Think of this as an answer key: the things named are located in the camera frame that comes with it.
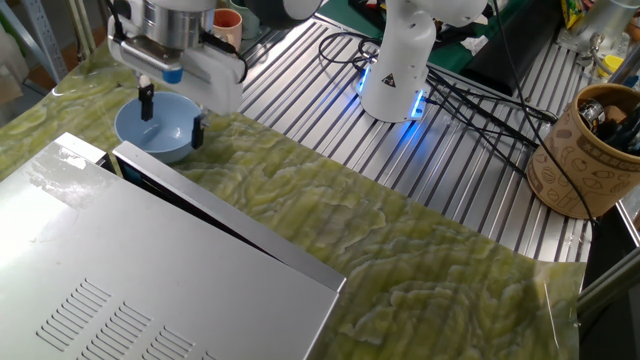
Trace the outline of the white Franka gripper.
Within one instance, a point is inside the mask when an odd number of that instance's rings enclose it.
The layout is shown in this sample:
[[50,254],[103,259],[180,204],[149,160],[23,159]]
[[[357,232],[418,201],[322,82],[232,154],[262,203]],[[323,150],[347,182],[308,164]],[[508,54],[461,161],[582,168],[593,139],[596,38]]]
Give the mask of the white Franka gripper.
[[[154,84],[162,84],[219,115],[240,104],[247,66],[212,33],[210,0],[109,1],[107,44],[112,57],[138,77],[141,119],[153,117]],[[193,119],[191,147],[204,143],[204,113]]]

